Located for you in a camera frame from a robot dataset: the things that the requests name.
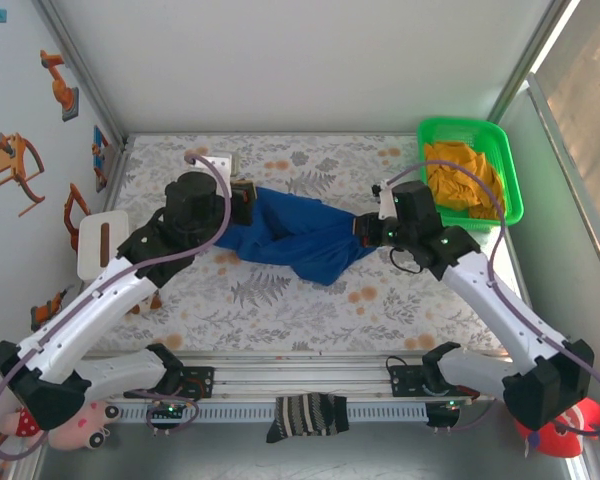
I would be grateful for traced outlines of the small circuit board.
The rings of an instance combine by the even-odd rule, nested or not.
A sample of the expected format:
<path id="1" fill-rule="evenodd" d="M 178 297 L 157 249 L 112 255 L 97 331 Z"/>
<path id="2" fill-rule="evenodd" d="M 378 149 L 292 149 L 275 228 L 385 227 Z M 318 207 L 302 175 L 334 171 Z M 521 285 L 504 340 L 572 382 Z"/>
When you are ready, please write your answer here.
<path id="1" fill-rule="evenodd" d="M 427 402 L 425 404 L 427 423 L 433 429 L 451 429 L 459 421 L 461 404 L 458 401 Z"/>
<path id="2" fill-rule="evenodd" d="M 159 403 L 151 406 L 147 413 L 152 421 L 180 422 L 186 409 L 185 404 Z"/>

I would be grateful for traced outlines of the red plush fish toy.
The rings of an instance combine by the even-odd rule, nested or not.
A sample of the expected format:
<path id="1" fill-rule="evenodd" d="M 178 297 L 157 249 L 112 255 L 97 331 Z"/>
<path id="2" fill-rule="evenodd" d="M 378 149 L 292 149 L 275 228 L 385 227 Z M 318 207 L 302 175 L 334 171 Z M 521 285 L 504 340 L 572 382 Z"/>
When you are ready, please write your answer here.
<path id="1" fill-rule="evenodd" d="M 592 432 L 600 429 L 600 405 L 585 398 L 563 412 L 557 419 L 560 424 Z M 515 428 L 525 442 L 525 455 L 530 451 L 556 458 L 574 458 L 583 452 L 582 435 L 558 428 L 548 423 L 538 431 L 532 431 L 517 420 Z"/>

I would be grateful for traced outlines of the orange machine wall sticker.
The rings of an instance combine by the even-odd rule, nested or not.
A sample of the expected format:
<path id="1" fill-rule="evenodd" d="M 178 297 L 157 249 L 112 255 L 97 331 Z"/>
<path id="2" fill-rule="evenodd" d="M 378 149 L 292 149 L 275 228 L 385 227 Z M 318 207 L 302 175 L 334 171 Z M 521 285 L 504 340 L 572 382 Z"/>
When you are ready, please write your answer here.
<path id="1" fill-rule="evenodd" d="M 26 169 L 27 156 L 35 163 L 35 171 L 31 174 L 28 174 Z M 18 213 L 19 218 L 46 199 L 44 195 L 35 194 L 30 186 L 30 182 L 44 172 L 43 160 L 30 140 L 19 133 L 5 135 L 0 132 L 0 174 L 7 174 L 0 180 L 0 186 L 14 182 L 30 201 L 30 204 Z"/>

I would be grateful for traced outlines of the orange robot sticker grey base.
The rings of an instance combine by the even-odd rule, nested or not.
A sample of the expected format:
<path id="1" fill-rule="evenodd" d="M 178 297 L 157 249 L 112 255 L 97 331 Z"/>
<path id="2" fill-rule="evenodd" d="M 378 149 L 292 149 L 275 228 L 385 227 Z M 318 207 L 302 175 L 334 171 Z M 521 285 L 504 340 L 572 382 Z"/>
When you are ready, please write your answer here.
<path id="1" fill-rule="evenodd" d="M 76 118 L 79 115 L 79 88 L 68 86 L 58 71 L 58 67 L 65 64 L 64 58 L 60 54 L 48 54 L 41 50 L 40 62 L 53 79 L 52 92 L 61 106 L 62 121 L 68 122 Z"/>

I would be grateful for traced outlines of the small brown white plush dog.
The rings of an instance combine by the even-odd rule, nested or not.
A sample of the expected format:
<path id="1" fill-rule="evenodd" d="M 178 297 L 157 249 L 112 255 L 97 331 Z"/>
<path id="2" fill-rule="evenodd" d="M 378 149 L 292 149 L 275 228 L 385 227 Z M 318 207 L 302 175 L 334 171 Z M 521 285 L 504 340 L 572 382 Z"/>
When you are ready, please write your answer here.
<path id="1" fill-rule="evenodd" d="M 154 292 L 152 295 L 146 297 L 136 305 L 134 305 L 128 314 L 141 315 L 148 313 L 153 310 L 158 310 L 162 307 L 162 300 L 158 292 Z"/>

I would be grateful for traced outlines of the floral patterned tablecloth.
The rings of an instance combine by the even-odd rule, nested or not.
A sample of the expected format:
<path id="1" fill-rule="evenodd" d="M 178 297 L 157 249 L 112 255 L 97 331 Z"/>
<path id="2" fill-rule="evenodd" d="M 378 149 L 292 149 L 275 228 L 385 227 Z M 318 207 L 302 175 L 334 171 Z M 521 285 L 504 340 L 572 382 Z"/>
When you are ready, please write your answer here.
<path id="1" fill-rule="evenodd" d="M 133 226 L 162 206 L 187 151 L 229 154 L 242 178 L 354 214 L 374 209 L 374 183 L 419 159 L 412 135 L 136 136 L 115 203 Z M 135 351 L 161 342 L 174 351 L 425 351 L 447 341 L 501 348 L 458 295 L 418 272 L 409 255 L 386 249 L 321 286 L 287 267 L 213 248 L 173 278 L 161 300 L 157 310 L 124 316 L 96 349 Z"/>

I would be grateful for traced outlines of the green plastic basket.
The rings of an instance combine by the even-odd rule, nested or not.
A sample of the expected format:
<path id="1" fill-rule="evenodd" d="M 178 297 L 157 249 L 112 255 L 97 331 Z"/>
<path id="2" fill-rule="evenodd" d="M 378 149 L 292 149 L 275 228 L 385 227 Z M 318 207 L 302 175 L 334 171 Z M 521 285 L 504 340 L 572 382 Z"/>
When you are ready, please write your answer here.
<path id="1" fill-rule="evenodd" d="M 462 142 L 476 152 L 484 153 L 502 180 L 506 203 L 506 212 L 504 213 L 506 224 L 511 226 L 522 218 L 524 206 L 515 164 L 508 137 L 499 126 L 483 120 L 433 117 L 420 123 L 417 136 L 420 158 L 423 160 L 425 160 L 424 145 L 426 143 Z M 421 170 L 421 177 L 428 185 L 426 167 Z M 489 230 L 499 224 L 499 219 L 470 218 L 465 211 L 454 211 L 437 203 L 436 208 L 446 225 L 459 225 L 467 230 Z"/>

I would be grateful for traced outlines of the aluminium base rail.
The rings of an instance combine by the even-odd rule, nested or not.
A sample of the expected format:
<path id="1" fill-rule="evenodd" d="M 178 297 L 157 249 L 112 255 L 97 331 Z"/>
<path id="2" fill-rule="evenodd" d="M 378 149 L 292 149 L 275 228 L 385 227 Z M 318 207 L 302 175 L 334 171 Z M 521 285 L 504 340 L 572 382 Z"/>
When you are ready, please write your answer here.
<path id="1" fill-rule="evenodd" d="M 152 394 L 147 390 L 146 387 L 156 387 L 167 372 L 166 360 L 148 347 L 132 354 L 90 360 L 64 357 L 50 361 L 47 351 L 36 352 L 20 372 L 48 390 L 73 394 L 79 403 L 115 396 L 187 399 L 182 395 Z M 192 373 L 213 374 L 209 398 L 256 399 L 310 392 L 354 398 L 393 396 L 385 368 L 387 356 L 379 353 L 291 352 L 275 356 L 247 352 L 175 357 L 185 368 L 191 368 Z"/>

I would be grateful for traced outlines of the blue t-shirt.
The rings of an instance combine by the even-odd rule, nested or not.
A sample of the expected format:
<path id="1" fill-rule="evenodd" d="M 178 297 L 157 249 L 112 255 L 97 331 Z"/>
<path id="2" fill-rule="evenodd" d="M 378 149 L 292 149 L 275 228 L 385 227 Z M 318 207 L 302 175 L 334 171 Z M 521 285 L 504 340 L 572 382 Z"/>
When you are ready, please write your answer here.
<path id="1" fill-rule="evenodd" d="M 288 266 L 302 280 L 329 286 L 375 252 L 354 236 L 350 212 L 267 188 L 256 193 L 252 223 L 229 226 L 215 243 L 241 260 Z"/>

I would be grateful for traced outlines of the aluminium side panel rail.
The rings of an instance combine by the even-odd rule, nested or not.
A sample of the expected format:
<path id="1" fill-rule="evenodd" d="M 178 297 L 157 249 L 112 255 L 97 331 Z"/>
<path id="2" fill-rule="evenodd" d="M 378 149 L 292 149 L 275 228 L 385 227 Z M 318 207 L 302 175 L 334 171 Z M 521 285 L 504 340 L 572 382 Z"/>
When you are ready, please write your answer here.
<path id="1" fill-rule="evenodd" d="M 592 247 L 600 263 L 600 215 L 595 208 L 591 195 L 575 161 L 570 154 L 558 123 L 551 111 L 547 97 L 533 73 L 530 73 L 526 81 L 528 83 L 528 95 L 543 127 L 549 144 L 552 147 L 556 160 L 560 166 L 565 182 L 571 193 L 573 201 L 578 210 L 581 221 L 589 236 Z"/>

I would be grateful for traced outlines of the aluminium frame post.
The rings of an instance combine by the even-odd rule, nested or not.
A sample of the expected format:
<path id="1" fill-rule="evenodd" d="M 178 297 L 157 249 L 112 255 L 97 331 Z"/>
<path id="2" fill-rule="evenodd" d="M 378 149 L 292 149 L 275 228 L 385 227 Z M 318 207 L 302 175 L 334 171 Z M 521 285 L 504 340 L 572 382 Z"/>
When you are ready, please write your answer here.
<path id="1" fill-rule="evenodd" d="M 72 33 L 67 20 L 56 6 L 55 1 L 30 0 L 30 2 L 52 36 L 61 55 L 68 62 L 79 86 L 84 89 L 94 111 L 116 143 L 124 146 L 129 134 L 114 112 L 111 102 L 106 98 L 104 90 L 97 82 L 91 65 L 80 48 L 77 37 Z"/>
<path id="2" fill-rule="evenodd" d="M 535 73 L 554 46 L 581 0 L 550 0 L 527 41 L 487 120 L 499 123 L 529 74 Z"/>

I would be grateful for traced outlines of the blue orange gripper wall sticker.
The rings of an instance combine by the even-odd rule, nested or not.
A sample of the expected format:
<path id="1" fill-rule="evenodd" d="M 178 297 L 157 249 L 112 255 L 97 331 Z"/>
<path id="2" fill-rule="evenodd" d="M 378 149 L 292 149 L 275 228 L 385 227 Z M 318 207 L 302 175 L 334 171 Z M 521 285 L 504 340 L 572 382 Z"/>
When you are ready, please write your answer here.
<path id="1" fill-rule="evenodd" d="M 99 193 L 104 190 L 107 186 L 107 176 L 104 173 L 104 167 L 106 162 L 105 150 L 109 146 L 109 143 L 99 129 L 97 125 L 93 128 L 93 142 L 91 146 L 92 151 L 92 165 L 93 171 L 96 177 L 96 192 Z"/>

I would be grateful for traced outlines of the black white striped sock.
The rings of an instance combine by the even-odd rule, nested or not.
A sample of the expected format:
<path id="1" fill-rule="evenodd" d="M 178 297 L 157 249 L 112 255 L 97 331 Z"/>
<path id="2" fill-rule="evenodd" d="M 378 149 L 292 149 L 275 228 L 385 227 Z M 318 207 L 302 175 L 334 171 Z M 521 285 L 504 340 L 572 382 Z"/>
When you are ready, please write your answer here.
<path id="1" fill-rule="evenodd" d="M 268 444 L 289 437 L 326 437 L 348 431 L 347 399 L 328 393 L 306 393 L 278 397 Z"/>

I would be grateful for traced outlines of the pink plush pig toy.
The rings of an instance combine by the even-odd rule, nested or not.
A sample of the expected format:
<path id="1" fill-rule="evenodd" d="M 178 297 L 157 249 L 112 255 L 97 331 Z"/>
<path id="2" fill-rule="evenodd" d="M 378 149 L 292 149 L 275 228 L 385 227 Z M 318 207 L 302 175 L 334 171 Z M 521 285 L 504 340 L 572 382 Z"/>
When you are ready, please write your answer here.
<path id="1" fill-rule="evenodd" d="M 113 404 L 96 401 L 86 404 L 72 418 L 49 431 L 44 431 L 24 407 L 6 414 L 0 420 L 0 433 L 26 438 L 32 446 L 43 435 L 53 449 L 73 451 L 81 448 L 97 449 L 108 438 L 107 426 L 116 422 L 121 411 Z"/>

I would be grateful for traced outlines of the white tissue box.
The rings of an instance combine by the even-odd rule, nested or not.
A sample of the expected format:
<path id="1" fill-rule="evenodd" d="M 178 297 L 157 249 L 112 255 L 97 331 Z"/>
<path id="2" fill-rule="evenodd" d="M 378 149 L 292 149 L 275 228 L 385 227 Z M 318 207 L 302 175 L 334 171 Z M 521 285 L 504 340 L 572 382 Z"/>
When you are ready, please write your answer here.
<path id="1" fill-rule="evenodd" d="M 94 281 L 117 254 L 130 234 L 128 214 L 112 210 L 85 217 L 79 226 L 77 274 L 85 283 Z"/>

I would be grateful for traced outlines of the orange crumpled garment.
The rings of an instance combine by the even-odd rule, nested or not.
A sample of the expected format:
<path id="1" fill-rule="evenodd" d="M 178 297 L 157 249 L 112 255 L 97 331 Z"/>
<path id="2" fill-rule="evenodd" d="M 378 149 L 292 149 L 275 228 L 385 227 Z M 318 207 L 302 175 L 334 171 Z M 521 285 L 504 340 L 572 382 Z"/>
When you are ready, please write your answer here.
<path id="1" fill-rule="evenodd" d="M 484 153 L 462 142 L 435 142 L 424 145 L 424 156 L 426 161 L 450 162 L 474 174 L 493 193 L 502 212 L 506 212 L 502 180 Z M 446 164 L 428 164 L 426 176 L 438 205 L 465 211 L 470 218 L 499 219 L 495 203 L 472 177 Z"/>

